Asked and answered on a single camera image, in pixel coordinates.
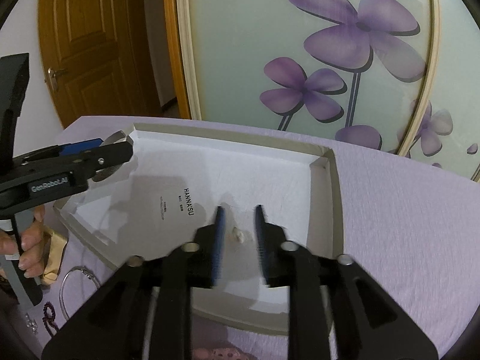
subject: door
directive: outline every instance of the door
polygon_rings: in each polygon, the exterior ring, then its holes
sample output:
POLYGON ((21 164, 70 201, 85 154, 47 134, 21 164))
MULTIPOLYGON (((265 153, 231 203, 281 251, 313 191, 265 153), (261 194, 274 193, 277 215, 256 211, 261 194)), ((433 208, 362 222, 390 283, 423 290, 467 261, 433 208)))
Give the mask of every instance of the door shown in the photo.
POLYGON ((64 127, 84 115, 161 115, 143 0, 39 0, 38 31, 64 127))

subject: door handle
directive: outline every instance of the door handle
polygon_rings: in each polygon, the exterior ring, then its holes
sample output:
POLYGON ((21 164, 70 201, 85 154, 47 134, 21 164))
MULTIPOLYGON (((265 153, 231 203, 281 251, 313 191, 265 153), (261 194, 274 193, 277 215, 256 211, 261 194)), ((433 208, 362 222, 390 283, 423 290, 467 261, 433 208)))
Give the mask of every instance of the door handle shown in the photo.
POLYGON ((50 85, 51 85, 54 92, 58 92, 58 90, 59 90, 59 86, 58 86, 58 83, 57 83, 57 77, 63 76, 64 74, 67 74, 67 73, 68 73, 67 69, 53 70, 51 67, 49 67, 50 85))

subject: flower center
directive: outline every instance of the flower center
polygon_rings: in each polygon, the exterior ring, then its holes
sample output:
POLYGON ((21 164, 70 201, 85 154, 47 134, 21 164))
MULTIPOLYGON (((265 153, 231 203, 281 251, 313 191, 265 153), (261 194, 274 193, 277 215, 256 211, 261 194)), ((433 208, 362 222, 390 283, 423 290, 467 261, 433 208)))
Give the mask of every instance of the flower center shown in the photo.
POLYGON ((362 31, 365 31, 365 32, 371 31, 371 28, 367 26, 365 23, 362 23, 361 21, 357 22, 355 25, 357 26, 357 28, 360 28, 362 31))

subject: purple flower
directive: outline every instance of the purple flower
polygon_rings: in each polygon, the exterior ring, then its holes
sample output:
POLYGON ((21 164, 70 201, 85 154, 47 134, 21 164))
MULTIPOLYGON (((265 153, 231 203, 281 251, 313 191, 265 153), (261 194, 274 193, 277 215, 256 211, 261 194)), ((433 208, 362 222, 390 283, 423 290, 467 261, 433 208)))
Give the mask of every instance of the purple flower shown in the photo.
MULTIPOLYGON (((415 109, 417 102, 411 104, 412 111, 415 109)), ((415 135, 414 144, 420 140, 423 154, 431 157, 437 154, 442 149, 442 142, 439 135, 450 135, 453 131, 452 116, 446 109, 441 109, 431 114, 431 103, 428 102, 427 109, 423 115, 420 127, 415 135)), ((398 141, 401 142, 405 135, 405 129, 399 130, 397 133, 398 141)))
POLYGON ((358 12, 348 0, 289 0, 297 8, 335 23, 309 36, 305 50, 335 68, 367 71, 375 54, 398 80, 413 83, 425 75, 425 62, 398 36, 420 32, 413 15, 397 0, 361 0, 358 12))
POLYGON ((380 150, 382 147, 380 133, 371 126, 358 125, 341 128, 335 134, 335 140, 375 150, 380 150))
POLYGON ((315 71, 309 78, 303 68, 288 57, 270 61, 263 69, 268 78, 283 88, 263 92, 260 100, 271 111, 281 116, 291 116, 305 106, 308 112, 322 123, 340 119, 343 108, 327 95, 347 91, 342 78, 331 69, 315 71))
POLYGON ((478 143, 474 143, 466 150, 466 153, 470 155, 474 155, 474 154, 477 154, 478 150, 479 150, 478 143))

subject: hand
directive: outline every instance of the hand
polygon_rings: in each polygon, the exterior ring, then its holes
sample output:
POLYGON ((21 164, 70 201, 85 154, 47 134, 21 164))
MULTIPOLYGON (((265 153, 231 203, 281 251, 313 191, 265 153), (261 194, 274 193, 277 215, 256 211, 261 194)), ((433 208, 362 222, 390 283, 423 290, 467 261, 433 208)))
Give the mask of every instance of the hand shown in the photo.
MULTIPOLYGON (((22 249, 24 253, 20 256, 18 267, 25 271, 26 278, 40 276, 45 267, 43 256, 43 218, 45 216, 45 206, 41 205, 35 208, 35 220, 27 230, 22 233, 22 249)), ((16 254, 18 248, 16 242, 5 232, 0 230, 0 254, 16 254)))

